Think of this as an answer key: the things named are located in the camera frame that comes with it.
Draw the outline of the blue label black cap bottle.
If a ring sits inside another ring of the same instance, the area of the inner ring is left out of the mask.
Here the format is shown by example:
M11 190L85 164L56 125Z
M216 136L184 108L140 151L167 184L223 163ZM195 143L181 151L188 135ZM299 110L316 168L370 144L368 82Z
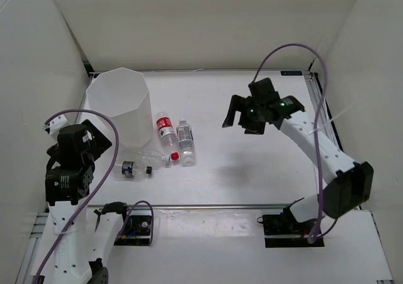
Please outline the blue label black cap bottle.
M135 161L122 161L113 167L113 177L117 180L142 181L153 174L152 166L144 166Z

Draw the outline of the clear red cap bottle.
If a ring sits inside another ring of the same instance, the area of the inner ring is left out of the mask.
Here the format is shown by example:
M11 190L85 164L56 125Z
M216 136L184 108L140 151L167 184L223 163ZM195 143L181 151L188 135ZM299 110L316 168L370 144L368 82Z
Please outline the clear red cap bottle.
M179 154L177 152L165 154L155 149L136 150L136 157L138 157L146 166L151 166L153 168L168 167L170 164L179 161Z

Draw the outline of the clear white label bottle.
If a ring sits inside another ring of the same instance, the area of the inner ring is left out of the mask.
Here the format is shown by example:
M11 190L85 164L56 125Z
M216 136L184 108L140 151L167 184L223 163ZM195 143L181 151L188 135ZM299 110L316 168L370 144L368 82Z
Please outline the clear white label bottle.
M176 127L178 145L180 149L180 159L184 167L195 164L195 145L191 125L185 120L180 119Z

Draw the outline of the red label plastic bottle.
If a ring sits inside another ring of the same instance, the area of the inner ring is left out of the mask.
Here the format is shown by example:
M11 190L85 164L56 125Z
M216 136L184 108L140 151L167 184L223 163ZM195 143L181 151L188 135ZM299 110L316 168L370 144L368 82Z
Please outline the red label plastic bottle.
M161 142L164 146L173 146L176 141L176 134L169 115L162 111L156 115L156 126Z

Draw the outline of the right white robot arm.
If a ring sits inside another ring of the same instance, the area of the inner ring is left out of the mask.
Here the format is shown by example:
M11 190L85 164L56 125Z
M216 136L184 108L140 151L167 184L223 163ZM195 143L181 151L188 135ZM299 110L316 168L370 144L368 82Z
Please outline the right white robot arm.
M314 163L322 183L318 194L296 200L283 209L276 233L286 230L313 234L317 220L336 220L368 201L374 174L368 162L355 161L316 131L304 105L294 96L281 98L271 79L252 82L248 87L250 96L231 97L222 126L233 126L236 113L241 114L239 125L246 134L262 135L267 124L274 125Z

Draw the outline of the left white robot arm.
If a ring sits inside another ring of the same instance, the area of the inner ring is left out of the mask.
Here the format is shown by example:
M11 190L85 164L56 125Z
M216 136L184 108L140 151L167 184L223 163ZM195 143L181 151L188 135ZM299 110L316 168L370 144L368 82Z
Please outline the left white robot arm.
M45 173L45 200L55 240L32 282L44 283L42 271L53 258L52 283L108 283L107 259L116 235L131 229L132 218L125 203L107 203L96 212L95 228L89 232L87 208L95 162L112 143L89 120L70 124L59 116L46 131L56 139L47 150Z

